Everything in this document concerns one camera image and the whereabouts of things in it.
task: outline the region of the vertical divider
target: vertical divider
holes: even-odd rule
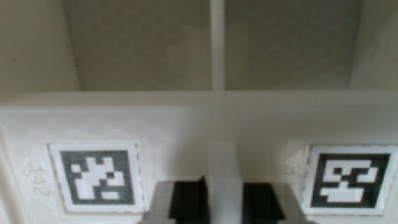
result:
[[[213,91],[225,90],[225,0],[209,0]]]

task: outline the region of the black object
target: black object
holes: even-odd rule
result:
[[[266,183],[243,185],[243,224],[277,224],[284,213],[272,189]]]
[[[204,178],[197,182],[174,183],[168,218],[176,219],[177,224],[209,224]]]

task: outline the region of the horizontal shelf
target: horizontal shelf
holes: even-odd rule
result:
[[[0,109],[124,106],[398,106],[398,91],[46,92],[0,97]]]

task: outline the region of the shelf divider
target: shelf divider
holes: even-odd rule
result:
[[[209,0],[213,91],[225,90],[225,0]]]

